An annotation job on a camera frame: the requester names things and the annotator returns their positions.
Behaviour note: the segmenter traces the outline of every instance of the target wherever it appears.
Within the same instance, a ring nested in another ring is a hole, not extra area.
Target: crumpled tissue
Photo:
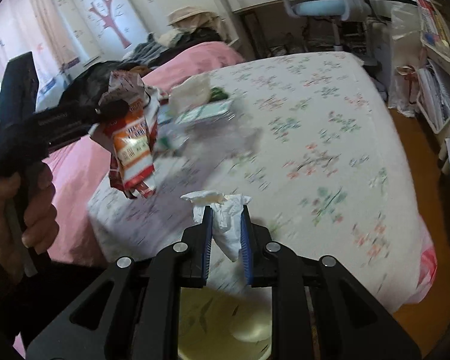
[[[240,231],[243,205],[248,204],[252,198],[241,194],[224,195],[218,191],[197,191],[183,195],[182,199],[193,204],[195,223],[202,223],[205,207],[211,207],[214,212],[212,237],[225,256],[235,262],[239,258],[241,249]]]

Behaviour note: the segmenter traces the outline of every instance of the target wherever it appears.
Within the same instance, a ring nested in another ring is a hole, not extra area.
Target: wooden floor
[[[438,259],[435,283],[427,297],[405,305],[394,317],[426,355],[450,323],[450,178],[440,178],[438,147],[420,119],[391,112],[412,172],[418,210],[433,239]]]

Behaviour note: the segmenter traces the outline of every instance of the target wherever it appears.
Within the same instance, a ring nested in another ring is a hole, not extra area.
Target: pink blanket
[[[187,78],[236,65],[243,58],[222,42],[201,43],[177,55],[143,78],[169,92]],[[54,152],[45,161],[54,175],[60,232],[49,249],[57,261],[81,265],[104,265],[105,258],[87,216],[87,203],[110,166],[110,154],[89,137]]]

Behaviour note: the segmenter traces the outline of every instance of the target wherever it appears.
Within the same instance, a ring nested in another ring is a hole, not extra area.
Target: plastic bag
[[[233,100],[210,103],[181,115],[175,125],[183,126],[188,141],[188,158],[214,158],[220,161],[250,155],[260,131],[250,128],[240,103]]]
[[[416,72],[421,67],[420,18],[418,8],[398,4],[391,10],[391,82],[389,108],[406,117],[414,117],[419,83]]]

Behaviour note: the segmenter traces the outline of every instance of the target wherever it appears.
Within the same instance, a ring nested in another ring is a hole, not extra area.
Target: finger
[[[53,225],[48,229],[48,232],[46,233],[42,241],[35,246],[35,251],[37,252],[37,254],[46,252],[53,245],[56,236],[59,233],[59,230],[59,224],[57,222],[54,222]]]
[[[40,218],[46,216],[55,195],[55,186],[50,184],[46,189],[39,191],[28,203],[23,215],[27,227],[32,227]]]
[[[38,245],[47,236],[47,232],[54,226],[56,218],[56,209],[49,207],[48,212],[37,222],[27,228],[22,234],[22,243],[31,248]]]
[[[20,187],[20,176],[15,173],[10,178],[0,178],[0,244],[11,243],[11,234],[5,218],[5,202],[13,198]]]
[[[38,175],[37,187],[40,190],[47,189],[53,181],[53,174],[47,164],[44,164],[43,170]]]

